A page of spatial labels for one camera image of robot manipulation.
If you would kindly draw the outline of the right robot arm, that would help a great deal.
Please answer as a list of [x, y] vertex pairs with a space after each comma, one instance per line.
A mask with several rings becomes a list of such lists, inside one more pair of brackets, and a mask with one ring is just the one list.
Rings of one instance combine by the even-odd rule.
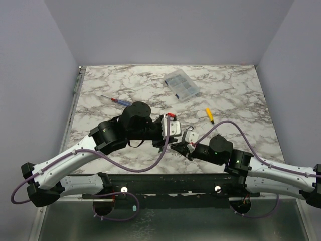
[[300, 167], [263, 160], [261, 157], [233, 148], [232, 142], [221, 135], [210, 139], [208, 145], [197, 144], [196, 134], [172, 144], [171, 149], [189, 160], [199, 159], [224, 166], [224, 171], [240, 179], [230, 184], [235, 196], [244, 193], [274, 193], [305, 200], [320, 208], [320, 165]]

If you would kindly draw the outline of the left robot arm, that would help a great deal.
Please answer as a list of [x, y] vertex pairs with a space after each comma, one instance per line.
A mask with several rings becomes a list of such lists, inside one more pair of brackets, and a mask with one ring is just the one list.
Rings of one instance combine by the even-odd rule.
[[58, 156], [36, 165], [23, 164], [29, 201], [43, 207], [69, 195], [107, 197], [113, 187], [106, 174], [74, 175], [73, 171], [98, 158], [109, 160], [109, 154], [125, 148], [131, 140], [152, 141], [164, 153], [167, 145], [182, 134], [181, 124], [174, 114], [161, 115], [155, 121], [150, 114], [146, 103], [135, 102], [120, 116], [101, 122]]

